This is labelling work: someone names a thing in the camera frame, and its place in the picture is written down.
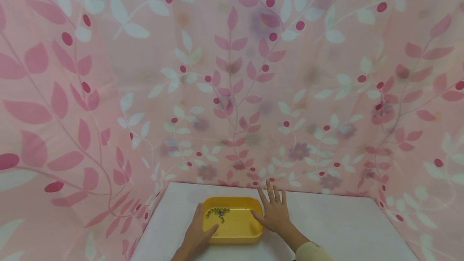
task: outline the white tabletop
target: white tabletop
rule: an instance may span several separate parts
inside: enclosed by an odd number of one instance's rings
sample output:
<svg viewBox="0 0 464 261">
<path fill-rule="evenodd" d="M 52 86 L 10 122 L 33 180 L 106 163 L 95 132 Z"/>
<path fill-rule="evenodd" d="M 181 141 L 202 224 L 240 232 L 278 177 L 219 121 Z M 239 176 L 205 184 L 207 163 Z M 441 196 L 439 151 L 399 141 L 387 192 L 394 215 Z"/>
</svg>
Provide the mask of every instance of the white tabletop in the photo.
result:
<svg viewBox="0 0 464 261">
<path fill-rule="evenodd" d="M 209 196 L 251 196 L 251 188 L 169 184 L 131 261 L 169 261 L 182 243 L 195 207 Z M 335 261 L 418 261 L 390 221 L 369 198 L 287 193 L 290 218 Z M 195 261 L 292 261 L 295 254 L 274 233 L 255 245 L 211 245 Z"/>
</svg>

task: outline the yellow tray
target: yellow tray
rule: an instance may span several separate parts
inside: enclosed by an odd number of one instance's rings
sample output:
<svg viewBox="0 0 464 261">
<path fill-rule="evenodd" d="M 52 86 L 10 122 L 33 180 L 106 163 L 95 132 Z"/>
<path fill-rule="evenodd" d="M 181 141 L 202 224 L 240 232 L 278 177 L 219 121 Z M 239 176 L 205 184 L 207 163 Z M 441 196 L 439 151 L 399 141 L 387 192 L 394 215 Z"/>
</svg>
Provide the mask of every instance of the yellow tray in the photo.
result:
<svg viewBox="0 0 464 261">
<path fill-rule="evenodd" d="M 221 222 L 219 214 L 210 210 L 230 209 L 223 215 Z M 203 230 L 206 231 L 214 224 L 219 228 L 209 240 L 210 244 L 253 244 L 259 240 L 263 227 L 253 218 L 250 210 L 263 214 L 260 202 L 253 197 L 208 197 L 203 202 Z"/>
</svg>

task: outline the sleeve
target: sleeve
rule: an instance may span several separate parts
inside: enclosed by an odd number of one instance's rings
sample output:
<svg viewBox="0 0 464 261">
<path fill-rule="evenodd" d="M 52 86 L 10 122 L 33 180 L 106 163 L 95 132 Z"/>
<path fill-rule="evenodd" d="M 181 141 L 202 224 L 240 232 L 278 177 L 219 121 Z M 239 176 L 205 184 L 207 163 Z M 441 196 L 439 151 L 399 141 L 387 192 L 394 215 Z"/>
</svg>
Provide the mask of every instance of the sleeve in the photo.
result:
<svg viewBox="0 0 464 261">
<path fill-rule="evenodd" d="M 334 261 L 324 248 L 314 242 L 307 242 L 296 251 L 296 261 Z"/>
</svg>

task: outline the fabric backdrop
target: fabric backdrop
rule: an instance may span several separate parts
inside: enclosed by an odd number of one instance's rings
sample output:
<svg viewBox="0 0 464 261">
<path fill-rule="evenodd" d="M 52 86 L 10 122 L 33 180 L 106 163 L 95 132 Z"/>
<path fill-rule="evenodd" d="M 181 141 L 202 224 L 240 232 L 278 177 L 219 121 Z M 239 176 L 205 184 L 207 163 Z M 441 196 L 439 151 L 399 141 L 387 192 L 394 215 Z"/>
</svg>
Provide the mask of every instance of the fabric backdrop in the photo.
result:
<svg viewBox="0 0 464 261">
<path fill-rule="evenodd" d="M 169 182 L 266 179 L 461 260 L 463 31 L 464 0 L 0 0 L 0 260 L 127 261 Z"/>
</svg>

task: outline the hand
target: hand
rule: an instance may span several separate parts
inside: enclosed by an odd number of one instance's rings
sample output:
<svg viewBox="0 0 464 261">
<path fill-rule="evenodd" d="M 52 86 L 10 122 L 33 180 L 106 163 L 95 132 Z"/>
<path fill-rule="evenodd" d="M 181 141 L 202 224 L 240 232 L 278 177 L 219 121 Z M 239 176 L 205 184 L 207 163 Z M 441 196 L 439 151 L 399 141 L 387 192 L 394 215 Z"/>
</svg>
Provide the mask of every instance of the hand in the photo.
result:
<svg viewBox="0 0 464 261">
<path fill-rule="evenodd" d="M 265 194 L 261 188 L 258 188 L 259 197 L 264 207 L 264 216 L 251 210 L 253 217 L 268 230 L 275 233 L 281 234 L 285 228 L 290 227 L 289 211 L 287 209 L 287 196 L 285 191 L 282 191 L 282 199 L 280 199 L 279 190 L 274 185 L 271 187 L 271 183 L 266 181 L 267 193 L 269 196 L 269 202 L 266 199 Z"/>
<path fill-rule="evenodd" d="M 206 232 L 202 229 L 202 219 L 203 219 L 203 204 L 199 203 L 193 215 L 192 223 L 188 227 L 184 242 L 180 246 L 189 254 L 194 254 L 199 251 L 199 249 L 205 247 L 208 244 L 208 241 L 216 233 L 219 228 L 219 224 L 214 225 Z"/>
</svg>

